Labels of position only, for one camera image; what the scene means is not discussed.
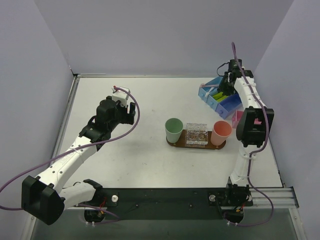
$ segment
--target white table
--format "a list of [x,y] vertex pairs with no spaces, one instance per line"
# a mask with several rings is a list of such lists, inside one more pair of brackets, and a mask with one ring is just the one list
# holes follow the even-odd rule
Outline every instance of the white table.
[[[81,78],[62,142],[64,152],[111,87],[129,88],[138,101],[141,118],[128,136],[106,143],[69,179],[66,186],[92,179],[105,188],[220,188],[236,163],[240,142],[235,130],[221,150],[175,148],[167,144],[164,125],[169,118],[207,124],[211,131],[219,115],[199,97],[201,83],[211,78]],[[111,137],[128,131],[118,125]],[[256,187],[282,187],[270,144],[259,153],[251,170]]]

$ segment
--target gray wall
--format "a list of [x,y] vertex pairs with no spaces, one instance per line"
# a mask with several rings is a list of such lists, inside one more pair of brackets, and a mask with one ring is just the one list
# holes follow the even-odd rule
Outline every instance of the gray wall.
[[231,41],[256,68],[293,0],[35,0],[74,73],[211,77]]
[[[73,80],[33,0],[0,1],[0,185],[48,160]],[[18,179],[0,204],[19,207]],[[0,210],[0,239],[20,239],[27,214]]]
[[295,0],[255,71],[259,93],[275,111],[274,154],[310,240],[320,235],[319,10],[319,0]]

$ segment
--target red cup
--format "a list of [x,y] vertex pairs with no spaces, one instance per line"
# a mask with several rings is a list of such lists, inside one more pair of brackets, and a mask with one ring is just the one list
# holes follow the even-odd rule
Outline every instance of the red cup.
[[212,129],[211,143],[220,146],[231,135],[232,127],[226,121],[217,121]]

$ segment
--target cup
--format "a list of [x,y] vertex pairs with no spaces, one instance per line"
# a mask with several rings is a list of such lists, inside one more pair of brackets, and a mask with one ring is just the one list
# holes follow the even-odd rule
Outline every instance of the cup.
[[175,144],[178,142],[184,124],[178,118],[170,118],[165,122],[165,135],[169,143]]
[[232,133],[232,127],[226,121],[217,121],[212,129],[211,143],[220,146]]

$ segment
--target brown tray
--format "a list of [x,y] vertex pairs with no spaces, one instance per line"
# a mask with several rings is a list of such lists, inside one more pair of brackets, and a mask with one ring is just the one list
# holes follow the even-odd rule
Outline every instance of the brown tray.
[[187,148],[187,149],[211,149],[211,150],[220,150],[226,145],[226,141],[224,141],[220,146],[213,145],[210,141],[211,139],[211,133],[212,131],[208,131],[208,144],[205,145],[204,147],[198,147],[198,146],[186,146],[186,130],[182,130],[181,136],[179,140],[176,143],[170,143],[168,140],[166,142],[176,148]]

